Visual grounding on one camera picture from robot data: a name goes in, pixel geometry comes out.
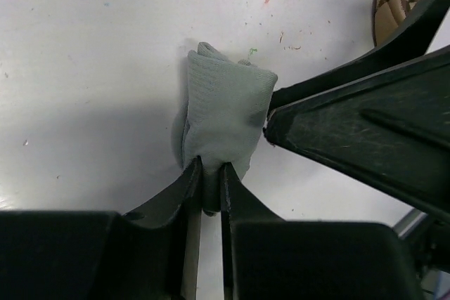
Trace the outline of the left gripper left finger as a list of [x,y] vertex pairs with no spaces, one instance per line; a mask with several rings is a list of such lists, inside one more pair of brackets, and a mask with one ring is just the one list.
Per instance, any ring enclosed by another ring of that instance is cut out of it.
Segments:
[[194,299],[203,168],[126,214],[1,213],[2,299]]

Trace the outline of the grey sock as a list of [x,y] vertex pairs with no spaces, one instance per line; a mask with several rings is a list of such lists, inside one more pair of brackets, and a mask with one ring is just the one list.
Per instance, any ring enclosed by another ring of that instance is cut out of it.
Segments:
[[235,63],[207,42],[189,51],[186,98],[172,134],[179,166],[201,157],[209,175],[231,163],[244,177],[277,80],[272,71],[249,60]]

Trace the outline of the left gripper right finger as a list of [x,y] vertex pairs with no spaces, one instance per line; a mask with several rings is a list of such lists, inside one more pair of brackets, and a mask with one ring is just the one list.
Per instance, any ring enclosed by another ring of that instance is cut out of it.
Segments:
[[286,221],[225,164],[219,172],[226,299],[420,299],[405,243],[381,223]]

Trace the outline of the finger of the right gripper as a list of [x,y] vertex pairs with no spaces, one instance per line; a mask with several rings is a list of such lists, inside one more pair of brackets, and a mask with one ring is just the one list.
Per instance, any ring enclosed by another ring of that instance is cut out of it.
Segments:
[[311,79],[274,91],[270,110],[423,56],[448,10],[449,0],[420,0],[394,33],[368,53]]
[[268,142],[449,220],[449,49],[276,109]]

